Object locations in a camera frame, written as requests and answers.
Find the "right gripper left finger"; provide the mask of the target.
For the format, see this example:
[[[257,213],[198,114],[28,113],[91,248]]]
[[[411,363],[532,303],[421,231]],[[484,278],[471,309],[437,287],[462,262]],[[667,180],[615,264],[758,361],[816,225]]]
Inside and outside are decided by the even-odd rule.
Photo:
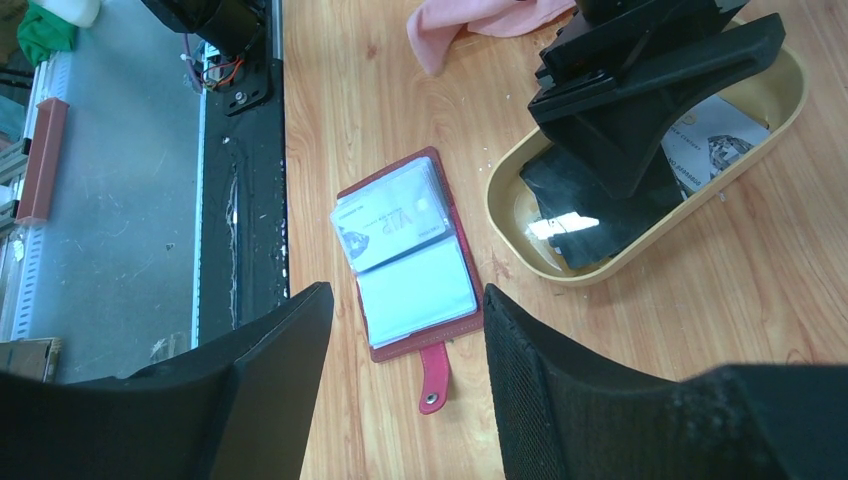
[[[267,315],[126,378],[1,377],[5,479],[296,479],[334,310],[310,285]]]

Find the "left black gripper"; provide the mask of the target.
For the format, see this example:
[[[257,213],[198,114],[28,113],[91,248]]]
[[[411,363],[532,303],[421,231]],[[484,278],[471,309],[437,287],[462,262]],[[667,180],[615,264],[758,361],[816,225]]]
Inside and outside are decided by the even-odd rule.
[[[786,35],[781,16],[731,26],[746,5],[578,1],[539,53],[533,119],[611,197],[632,196],[674,122],[775,62]]]

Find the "yellow oval tray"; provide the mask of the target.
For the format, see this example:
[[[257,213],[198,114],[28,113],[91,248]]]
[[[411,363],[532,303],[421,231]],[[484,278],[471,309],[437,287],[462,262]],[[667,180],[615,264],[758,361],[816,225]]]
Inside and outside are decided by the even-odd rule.
[[[539,129],[494,167],[490,224],[536,275],[580,287],[618,270],[760,161],[807,99],[807,73],[781,48],[771,66],[702,101],[670,127],[646,180],[615,200]]]

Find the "white VIP card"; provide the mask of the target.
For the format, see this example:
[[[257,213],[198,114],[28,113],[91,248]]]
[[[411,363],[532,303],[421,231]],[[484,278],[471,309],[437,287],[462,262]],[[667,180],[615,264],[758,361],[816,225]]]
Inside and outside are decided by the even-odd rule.
[[[418,157],[343,197],[330,219],[355,273],[402,256],[452,229],[429,157]]]

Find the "red leather card holder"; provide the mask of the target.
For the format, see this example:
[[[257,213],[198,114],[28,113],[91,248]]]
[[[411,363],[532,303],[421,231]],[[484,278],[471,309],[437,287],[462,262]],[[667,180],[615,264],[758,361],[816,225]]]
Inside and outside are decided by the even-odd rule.
[[[482,284],[438,151],[426,147],[340,191],[343,197],[418,157],[433,160],[452,229],[430,242],[361,273],[357,298],[371,358],[380,363],[418,353],[423,368],[419,411],[439,411],[448,400],[448,340],[482,326]]]

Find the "black credit card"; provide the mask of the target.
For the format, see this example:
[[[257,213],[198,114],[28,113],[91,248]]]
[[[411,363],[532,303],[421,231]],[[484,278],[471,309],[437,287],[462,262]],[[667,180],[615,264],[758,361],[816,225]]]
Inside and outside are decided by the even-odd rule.
[[[616,256],[684,201],[665,160],[651,162],[633,195],[622,199],[556,146],[525,163],[520,178],[539,210],[528,232],[572,270]]]

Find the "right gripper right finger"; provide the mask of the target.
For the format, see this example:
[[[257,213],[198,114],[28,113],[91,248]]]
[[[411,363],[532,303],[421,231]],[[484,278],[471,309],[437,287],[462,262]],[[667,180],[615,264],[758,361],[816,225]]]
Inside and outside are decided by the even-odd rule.
[[[681,382],[619,364],[484,293],[509,479],[843,479],[843,365],[727,364]]]

